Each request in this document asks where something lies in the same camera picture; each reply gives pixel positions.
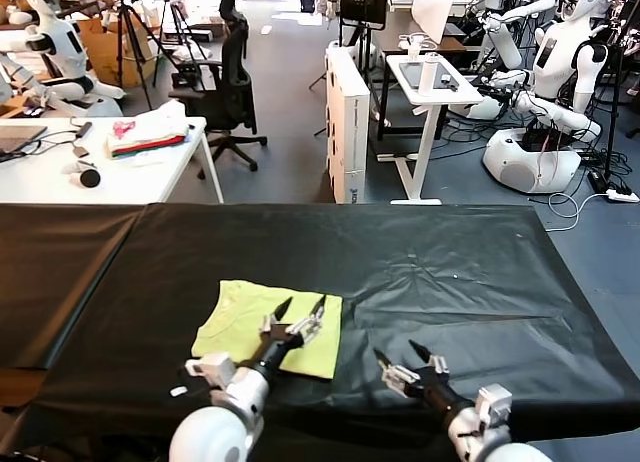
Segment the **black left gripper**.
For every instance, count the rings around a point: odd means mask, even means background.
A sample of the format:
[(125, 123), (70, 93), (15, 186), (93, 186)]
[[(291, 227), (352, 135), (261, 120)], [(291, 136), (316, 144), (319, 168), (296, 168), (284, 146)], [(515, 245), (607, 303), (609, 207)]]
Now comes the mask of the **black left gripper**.
[(287, 354), (309, 344), (319, 333), (326, 298), (326, 295), (322, 295), (306, 317), (290, 326), (283, 323), (282, 319), (291, 305), (292, 297), (266, 315), (259, 329), (260, 345), (248, 360), (248, 367), (264, 378), (274, 378)]

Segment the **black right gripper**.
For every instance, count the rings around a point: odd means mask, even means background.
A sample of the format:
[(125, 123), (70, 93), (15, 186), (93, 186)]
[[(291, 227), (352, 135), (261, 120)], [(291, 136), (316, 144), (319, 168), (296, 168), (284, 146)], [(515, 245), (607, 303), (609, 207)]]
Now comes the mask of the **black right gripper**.
[(459, 395), (449, 385), (449, 367), (444, 356), (434, 354), (414, 340), (409, 344), (431, 368), (413, 372), (393, 364), (381, 350), (373, 349), (382, 370), (381, 380), (389, 389), (405, 398), (419, 399), (437, 418), (455, 418), (462, 410), (474, 407), (470, 399)]

